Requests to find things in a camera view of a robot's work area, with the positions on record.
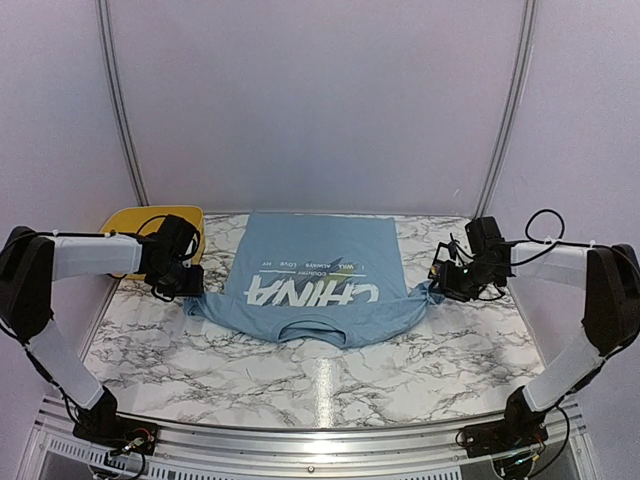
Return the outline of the light blue printed t-shirt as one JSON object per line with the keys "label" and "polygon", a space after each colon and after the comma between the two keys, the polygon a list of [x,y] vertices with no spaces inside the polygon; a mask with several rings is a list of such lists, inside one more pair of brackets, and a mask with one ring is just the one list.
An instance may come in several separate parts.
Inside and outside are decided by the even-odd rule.
{"label": "light blue printed t-shirt", "polygon": [[273,343],[360,348],[420,323],[444,300],[430,286],[407,287],[391,218],[252,213],[222,291],[184,312]]}

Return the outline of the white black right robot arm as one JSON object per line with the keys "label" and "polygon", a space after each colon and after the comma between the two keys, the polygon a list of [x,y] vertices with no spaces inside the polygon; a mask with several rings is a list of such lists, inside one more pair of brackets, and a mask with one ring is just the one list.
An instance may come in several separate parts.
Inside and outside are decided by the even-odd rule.
{"label": "white black right robot arm", "polygon": [[547,414],[586,387],[607,361],[639,336],[639,264],[627,244],[564,240],[562,234],[508,240],[495,218],[465,227],[436,249],[431,290],[458,302],[480,301],[488,288],[509,290],[545,352],[540,374],[506,400],[501,419],[467,425],[461,443],[473,455],[546,438]]}

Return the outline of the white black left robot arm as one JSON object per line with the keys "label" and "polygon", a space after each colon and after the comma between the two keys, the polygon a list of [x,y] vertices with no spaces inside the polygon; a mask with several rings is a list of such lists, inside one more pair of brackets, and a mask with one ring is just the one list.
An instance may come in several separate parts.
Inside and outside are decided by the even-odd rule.
{"label": "white black left robot arm", "polygon": [[157,427],[118,413],[114,394],[66,344],[52,309],[56,282],[139,275],[156,299],[169,303],[202,294],[203,269],[194,261],[200,229],[176,215],[160,216],[149,234],[42,232],[15,228],[1,251],[1,322],[38,373],[56,388],[76,437],[106,446],[133,442],[149,449]]}

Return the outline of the black brooch box base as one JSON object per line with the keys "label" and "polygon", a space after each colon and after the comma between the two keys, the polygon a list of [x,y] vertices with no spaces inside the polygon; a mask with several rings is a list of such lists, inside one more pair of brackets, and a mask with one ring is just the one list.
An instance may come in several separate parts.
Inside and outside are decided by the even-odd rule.
{"label": "black brooch box base", "polygon": [[434,258],[429,268],[428,278],[430,280],[437,280],[439,278],[439,272],[441,267],[447,261],[456,260],[456,248],[451,245],[450,242],[439,242],[436,247]]}

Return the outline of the yellow plastic basket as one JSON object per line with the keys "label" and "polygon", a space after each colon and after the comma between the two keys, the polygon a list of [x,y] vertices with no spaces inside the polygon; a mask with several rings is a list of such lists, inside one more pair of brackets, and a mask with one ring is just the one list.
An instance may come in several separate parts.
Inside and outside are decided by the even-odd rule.
{"label": "yellow plastic basket", "polygon": [[[126,208],[113,214],[102,227],[102,232],[107,233],[114,231],[119,234],[130,235],[137,240],[141,240],[143,243],[143,238],[157,231],[162,223],[161,219],[153,220],[153,217],[168,214],[183,217],[200,231],[201,244],[196,256],[193,258],[193,263],[200,265],[206,240],[204,234],[204,213],[199,207],[165,205]],[[135,273],[127,274],[126,277],[132,280],[144,280],[142,260],[139,270]]]}

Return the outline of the left aluminium corner post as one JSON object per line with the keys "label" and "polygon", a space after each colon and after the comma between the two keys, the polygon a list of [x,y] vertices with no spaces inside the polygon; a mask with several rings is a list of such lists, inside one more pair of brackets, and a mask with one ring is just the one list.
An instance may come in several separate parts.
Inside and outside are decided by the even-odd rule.
{"label": "left aluminium corner post", "polygon": [[149,206],[149,196],[144,184],[142,169],[127,114],[124,90],[119,73],[111,5],[107,0],[96,0],[95,6],[109,98],[126,169],[136,199],[136,204],[138,206]]}

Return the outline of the aluminium corner post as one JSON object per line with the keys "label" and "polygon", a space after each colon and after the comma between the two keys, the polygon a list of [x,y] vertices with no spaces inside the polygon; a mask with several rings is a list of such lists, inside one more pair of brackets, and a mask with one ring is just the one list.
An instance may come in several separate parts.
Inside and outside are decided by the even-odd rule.
{"label": "aluminium corner post", "polygon": [[514,66],[507,91],[507,98],[501,121],[499,123],[496,140],[492,149],[489,167],[482,183],[480,196],[474,210],[474,218],[487,214],[497,188],[500,173],[507,157],[510,137],[525,89],[526,78],[529,70],[537,13],[538,1],[526,0],[523,3],[521,25],[519,29]]}
{"label": "aluminium corner post", "polygon": [[149,206],[149,196],[144,184],[142,169],[127,114],[124,90],[119,73],[111,5],[107,0],[96,0],[95,6],[109,98],[126,169],[136,199],[136,204],[138,206]]}

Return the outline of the right aluminium corner post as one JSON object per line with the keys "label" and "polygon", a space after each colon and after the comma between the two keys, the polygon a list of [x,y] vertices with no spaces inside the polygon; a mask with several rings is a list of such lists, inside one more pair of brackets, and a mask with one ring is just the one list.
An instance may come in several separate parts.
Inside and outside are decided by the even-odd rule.
{"label": "right aluminium corner post", "polygon": [[526,78],[529,70],[537,13],[538,1],[526,0],[523,3],[521,25],[519,29],[514,66],[507,91],[507,98],[501,121],[499,123],[496,140],[492,149],[489,167],[482,183],[480,196],[474,210],[474,218],[487,214],[497,188],[500,173],[507,157],[510,137],[525,89]]}

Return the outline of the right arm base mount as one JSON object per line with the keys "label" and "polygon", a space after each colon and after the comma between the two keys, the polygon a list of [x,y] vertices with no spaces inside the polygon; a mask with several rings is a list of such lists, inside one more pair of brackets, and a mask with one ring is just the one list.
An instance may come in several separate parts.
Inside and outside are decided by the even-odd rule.
{"label": "right arm base mount", "polygon": [[455,442],[469,458],[477,458],[541,444],[547,439],[548,432],[543,424],[513,430],[505,420],[497,420],[464,426],[458,431]]}

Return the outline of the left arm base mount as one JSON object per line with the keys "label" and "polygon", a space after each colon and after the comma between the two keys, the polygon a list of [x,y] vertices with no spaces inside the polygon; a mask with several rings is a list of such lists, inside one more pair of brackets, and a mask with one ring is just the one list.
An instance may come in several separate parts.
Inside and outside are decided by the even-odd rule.
{"label": "left arm base mount", "polygon": [[102,425],[77,423],[73,428],[76,438],[109,447],[117,453],[154,453],[159,426],[156,423],[116,417]]}

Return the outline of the aluminium front rail frame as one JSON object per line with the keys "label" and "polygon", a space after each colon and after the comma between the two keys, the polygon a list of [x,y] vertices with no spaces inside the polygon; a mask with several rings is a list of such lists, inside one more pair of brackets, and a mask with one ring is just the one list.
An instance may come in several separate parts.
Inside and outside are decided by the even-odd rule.
{"label": "aluminium front rail frame", "polygon": [[599,479],[578,404],[551,412],[542,444],[471,458],[467,419],[391,427],[242,428],[156,420],[155,450],[108,458],[107,448],[73,436],[62,401],[41,403],[17,476],[20,479],[497,479],[531,464],[535,479]]}

